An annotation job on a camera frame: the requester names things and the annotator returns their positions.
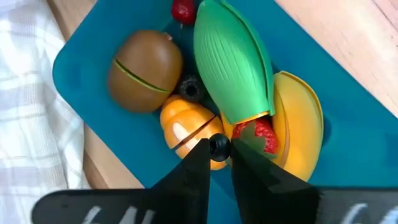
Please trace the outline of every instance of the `toy banana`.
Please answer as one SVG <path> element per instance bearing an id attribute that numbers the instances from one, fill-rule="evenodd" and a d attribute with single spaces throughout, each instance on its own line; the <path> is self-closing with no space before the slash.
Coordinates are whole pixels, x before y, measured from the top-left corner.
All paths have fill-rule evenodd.
<path id="1" fill-rule="evenodd" d="M 286 171 L 307 181 L 317 164 L 323 139 L 322 108 L 315 92 L 288 72 L 274 75 L 275 115 L 272 126 L 279 141 L 273 160 Z M 225 134 L 231 139 L 234 125 L 221 113 Z"/>

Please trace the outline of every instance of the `white cloth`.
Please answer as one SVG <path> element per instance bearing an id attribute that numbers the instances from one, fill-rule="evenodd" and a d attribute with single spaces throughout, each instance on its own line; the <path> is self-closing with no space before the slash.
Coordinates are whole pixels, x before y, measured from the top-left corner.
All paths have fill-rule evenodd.
<path id="1" fill-rule="evenodd" d="M 0 224 L 31 223 L 45 194 L 88 187 L 83 122 L 52 80 L 64 43 L 45 0 L 0 0 Z"/>

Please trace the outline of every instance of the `wooden surface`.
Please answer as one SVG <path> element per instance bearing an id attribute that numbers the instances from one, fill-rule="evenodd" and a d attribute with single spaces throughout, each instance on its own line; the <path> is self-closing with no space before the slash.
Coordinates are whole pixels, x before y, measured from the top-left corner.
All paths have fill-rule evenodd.
<path id="1" fill-rule="evenodd" d="M 68 38 L 95 0 L 48 0 Z M 277 0 L 387 109 L 398 115 L 398 0 Z M 142 187 L 86 129 L 85 171 L 94 187 Z"/>

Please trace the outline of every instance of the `toy kiwi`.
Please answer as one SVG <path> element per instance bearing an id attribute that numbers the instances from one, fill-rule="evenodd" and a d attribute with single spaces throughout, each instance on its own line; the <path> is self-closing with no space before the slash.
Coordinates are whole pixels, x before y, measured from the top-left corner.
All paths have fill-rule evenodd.
<path id="1" fill-rule="evenodd" d="M 171 36 L 154 30 L 137 31 L 112 61 L 110 95 L 131 112 L 154 111 L 175 88 L 182 63 L 181 51 Z"/>

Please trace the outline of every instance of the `orange toy fruit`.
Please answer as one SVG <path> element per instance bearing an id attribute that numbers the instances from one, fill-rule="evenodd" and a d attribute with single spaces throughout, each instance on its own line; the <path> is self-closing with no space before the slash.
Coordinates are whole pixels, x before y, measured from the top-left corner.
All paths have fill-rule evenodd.
<path id="1" fill-rule="evenodd" d="M 160 114 L 160 125 L 169 148 L 184 158 L 202 138 L 214 134 L 224 134 L 219 117 L 202 105 L 190 103 L 179 96 L 171 96 L 164 104 Z M 210 161 L 210 169 L 225 167 L 225 162 Z"/>

